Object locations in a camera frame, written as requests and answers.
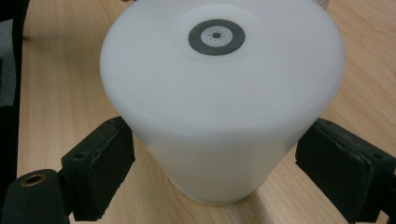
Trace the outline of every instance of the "black chair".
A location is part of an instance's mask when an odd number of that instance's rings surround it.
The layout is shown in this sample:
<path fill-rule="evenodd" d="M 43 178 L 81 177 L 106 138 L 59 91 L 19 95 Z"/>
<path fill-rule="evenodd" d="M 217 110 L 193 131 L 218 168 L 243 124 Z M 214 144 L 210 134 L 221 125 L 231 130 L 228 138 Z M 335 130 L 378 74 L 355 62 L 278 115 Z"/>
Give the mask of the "black chair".
<path fill-rule="evenodd" d="M 17 173 L 22 37 L 28 6 L 29 0 L 0 2 L 0 22 L 11 22 L 10 20 L 12 20 L 11 31 L 3 30 L 0 32 L 12 32 L 12 46 L 6 46 L 5 50 L 13 52 L 15 63 L 15 71 L 12 71 L 14 74 L 7 74 L 8 77 L 15 76 L 15 91 L 10 93 L 13 94 L 13 101 L 10 104 L 0 106 L 0 216 L 7 186 L 16 178 Z M 0 58 L 0 67 L 4 67 L 5 63 L 9 61 L 9 58 Z M 5 76 L 4 73 L 4 70 L 0 70 L 0 76 Z"/>

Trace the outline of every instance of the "black ring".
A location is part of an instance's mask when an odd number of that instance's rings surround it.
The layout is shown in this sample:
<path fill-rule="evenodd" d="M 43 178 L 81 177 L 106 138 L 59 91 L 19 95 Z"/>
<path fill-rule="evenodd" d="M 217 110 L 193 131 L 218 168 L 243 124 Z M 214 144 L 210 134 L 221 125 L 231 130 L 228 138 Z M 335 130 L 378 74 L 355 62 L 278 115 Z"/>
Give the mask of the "black ring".
<path fill-rule="evenodd" d="M 212 26 L 223 26 L 229 29 L 233 33 L 233 39 L 230 43 L 222 47 L 210 47 L 205 44 L 201 39 L 202 32 Z M 203 21 L 196 25 L 189 34 L 190 46 L 196 51 L 206 54 L 220 56 L 232 53 L 239 49 L 245 42 L 245 32 L 236 23 L 226 20 L 211 20 Z"/>

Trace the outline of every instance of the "wooden surface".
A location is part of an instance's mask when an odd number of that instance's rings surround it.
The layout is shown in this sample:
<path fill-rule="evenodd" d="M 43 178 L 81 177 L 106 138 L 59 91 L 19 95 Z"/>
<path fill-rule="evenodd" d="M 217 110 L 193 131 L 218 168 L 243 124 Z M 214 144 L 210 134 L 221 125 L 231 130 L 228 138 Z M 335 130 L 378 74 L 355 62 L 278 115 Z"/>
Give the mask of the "wooden surface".
<path fill-rule="evenodd" d="M 68 150 L 117 116 L 102 88 L 99 55 L 110 25 L 131 4 L 31 1 L 22 58 L 19 175 L 60 170 Z M 345 41 L 346 76 L 322 117 L 396 156 L 396 2 L 331 0 L 328 11 Z M 251 196 L 228 206 L 186 198 L 137 139 L 135 154 L 97 223 L 346 223 L 295 165 L 294 150 Z M 381 214 L 377 223 L 387 220 Z"/>

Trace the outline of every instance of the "white plastic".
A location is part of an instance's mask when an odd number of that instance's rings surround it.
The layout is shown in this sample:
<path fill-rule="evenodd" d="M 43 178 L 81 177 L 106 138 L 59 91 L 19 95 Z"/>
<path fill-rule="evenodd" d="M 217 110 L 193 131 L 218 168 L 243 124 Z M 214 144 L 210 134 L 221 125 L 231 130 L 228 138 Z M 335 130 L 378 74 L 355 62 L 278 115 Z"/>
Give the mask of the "white plastic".
<path fill-rule="evenodd" d="M 209 56 L 189 44 L 202 21 L 246 39 Z M 312 0 L 142 0 L 111 27 L 106 93 L 172 183 L 203 203 L 253 192 L 337 92 L 342 39 Z"/>

